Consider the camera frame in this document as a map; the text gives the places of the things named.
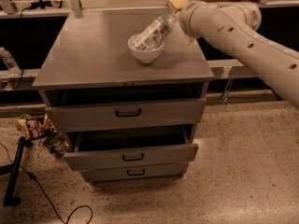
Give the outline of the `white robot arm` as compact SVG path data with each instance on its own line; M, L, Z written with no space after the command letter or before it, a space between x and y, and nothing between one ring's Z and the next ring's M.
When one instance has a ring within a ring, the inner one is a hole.
M183 32L251 69L281 98L299 108L299 52L257 33L262 14L254 3L165 0Z

